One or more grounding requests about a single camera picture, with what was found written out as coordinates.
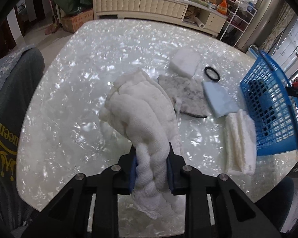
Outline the white waffle towel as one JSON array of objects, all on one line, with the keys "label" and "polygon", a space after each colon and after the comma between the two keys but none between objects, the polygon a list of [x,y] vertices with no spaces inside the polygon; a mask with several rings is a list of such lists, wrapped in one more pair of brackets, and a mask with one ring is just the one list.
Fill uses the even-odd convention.
[{"label": "white waffle towel", "polygon": [[242,109],[225,118],[226,173],[253,175],[256,170],[257,141],[255,122]]}]

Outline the light blue sponge cloth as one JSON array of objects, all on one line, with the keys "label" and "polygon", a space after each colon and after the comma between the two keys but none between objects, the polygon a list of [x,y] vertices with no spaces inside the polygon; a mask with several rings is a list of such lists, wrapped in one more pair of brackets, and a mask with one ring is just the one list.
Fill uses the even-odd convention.
[{"label": "light blue sponge cloth", "polygon": [[215,82],[203,82],[203,91],[215,118],[236,113],[240,108],[225,88]]}]

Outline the grey marbled cloth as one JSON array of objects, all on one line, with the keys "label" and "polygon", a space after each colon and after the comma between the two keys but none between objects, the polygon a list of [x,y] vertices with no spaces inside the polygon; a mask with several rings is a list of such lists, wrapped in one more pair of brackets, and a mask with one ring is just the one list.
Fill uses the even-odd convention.
[{"label": "grey marbled cloth", "polygon": [[181,76],[160,75],[158,84],[173,103],[176,115],[186,114],[195,118],[208,117],[209,109],[202,85]]}]

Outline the white foam sponge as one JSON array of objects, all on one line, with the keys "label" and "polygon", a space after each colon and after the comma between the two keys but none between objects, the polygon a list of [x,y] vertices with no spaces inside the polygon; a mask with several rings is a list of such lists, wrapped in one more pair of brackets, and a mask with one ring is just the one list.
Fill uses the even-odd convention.
[{"label": "white foam sponge", "polygon": [[179,76],[191,79],[195,74],[200,60],[201,56],[196,51],[187,48],[181,48],[178,49],[171,58],[169,67]]}]

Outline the white gauze towel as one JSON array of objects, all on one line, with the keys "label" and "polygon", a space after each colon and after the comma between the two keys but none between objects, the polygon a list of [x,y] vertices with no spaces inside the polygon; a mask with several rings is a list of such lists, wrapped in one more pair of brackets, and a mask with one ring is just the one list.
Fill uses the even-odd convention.
[{"label": "white gauze towel", "polygon": [[124,73],[114,81],[99,118],[135,147],[137,208],[152,219],[183,213],[184,197],[172,195],[167,182],[167,157],[171,149],[181,154],[181,139],[163,88],[142,69]]}]

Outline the blue plastic basket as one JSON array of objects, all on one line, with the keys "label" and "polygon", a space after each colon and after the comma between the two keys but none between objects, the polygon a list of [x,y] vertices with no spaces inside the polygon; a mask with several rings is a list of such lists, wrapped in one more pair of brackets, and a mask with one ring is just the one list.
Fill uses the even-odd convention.
[{"label": "blue plastic basket", "polygon": [[263,50],[240,82],[249,113],[255,122],[259,156],[298,151],[298,98],[281,67]]}]

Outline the tall air conditioner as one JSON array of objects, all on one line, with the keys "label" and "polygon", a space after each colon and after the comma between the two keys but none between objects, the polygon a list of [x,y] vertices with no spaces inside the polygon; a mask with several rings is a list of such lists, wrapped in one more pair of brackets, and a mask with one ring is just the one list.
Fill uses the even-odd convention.
[{"label": "tall air conditioner", "polygon": [[257,12],[236,44],[236,48],[246,53],[249,46],[260,47],[272,32],[284,0],[259,0],[255,5]]}]

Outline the white metal shelf rack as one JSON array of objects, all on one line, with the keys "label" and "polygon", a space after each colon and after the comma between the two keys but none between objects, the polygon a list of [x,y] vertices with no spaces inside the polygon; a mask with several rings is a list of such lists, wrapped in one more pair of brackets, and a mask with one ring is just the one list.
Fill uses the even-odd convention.
[{"label": "white metal shelf rack", "polygon": [[227,1],[227,19],[219,33],[219,41],[235,47],[245,34],[257,13],[253,3],[241,4],[238,0]]}]

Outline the orange detergent bottle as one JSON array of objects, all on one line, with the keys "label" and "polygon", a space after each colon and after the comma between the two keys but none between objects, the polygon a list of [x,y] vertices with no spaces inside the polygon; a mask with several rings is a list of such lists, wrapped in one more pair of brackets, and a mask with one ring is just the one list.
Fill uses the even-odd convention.
[{"label": "orange detergent bottle", "polygon": [[222,0],[221,3],[217,6],[217,12],[222,15],[226,15],[228,10],[227,0]]}]

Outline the paper roll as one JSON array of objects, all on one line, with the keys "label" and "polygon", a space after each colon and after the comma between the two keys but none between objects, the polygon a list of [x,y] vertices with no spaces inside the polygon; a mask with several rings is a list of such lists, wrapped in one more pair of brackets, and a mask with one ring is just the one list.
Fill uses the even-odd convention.
[{"label": "paper roll", "polygon": [[204,29],[205,28],[205,24],[199,18],[197,18],[197,17],[194,17],[193,19],[184,19],[184,23],[195,24],[200,29]]}]

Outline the grey chair with lace cover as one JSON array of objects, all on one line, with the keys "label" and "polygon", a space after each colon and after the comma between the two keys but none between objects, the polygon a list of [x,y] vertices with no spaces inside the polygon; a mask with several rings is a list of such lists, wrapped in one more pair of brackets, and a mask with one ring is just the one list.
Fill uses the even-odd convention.
[{"label": "grey chair with lace cover", "polygon": [[37,215],[17,192],[16,157],[23,120],[44,69],[34,46],[0,59],[0,237],[21,237]]}]

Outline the cream TV cabinet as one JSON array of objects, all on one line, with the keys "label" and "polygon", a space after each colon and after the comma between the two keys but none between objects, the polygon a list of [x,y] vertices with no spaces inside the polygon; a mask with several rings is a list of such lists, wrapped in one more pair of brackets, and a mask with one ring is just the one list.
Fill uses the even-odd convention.
[{"label": "cream TV cabinet", "polygon": [[[154,20],[195,29],[217,37],[227,19],[219,12],[189,0],[92,0],[94,18],[116,16]],[[184,19],[199,18],[205,28],[184,23]]]}]

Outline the cardboard box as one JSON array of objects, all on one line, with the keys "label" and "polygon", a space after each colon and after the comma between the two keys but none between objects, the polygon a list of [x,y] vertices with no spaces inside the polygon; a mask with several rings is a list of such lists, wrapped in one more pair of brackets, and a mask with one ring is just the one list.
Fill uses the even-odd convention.
[{"label": "cardboard box", "polygon": [[61,25],[64,31],[75,33],[83,24],[94,19],[93,9],[83,11],[74,16],[61,18]]}]

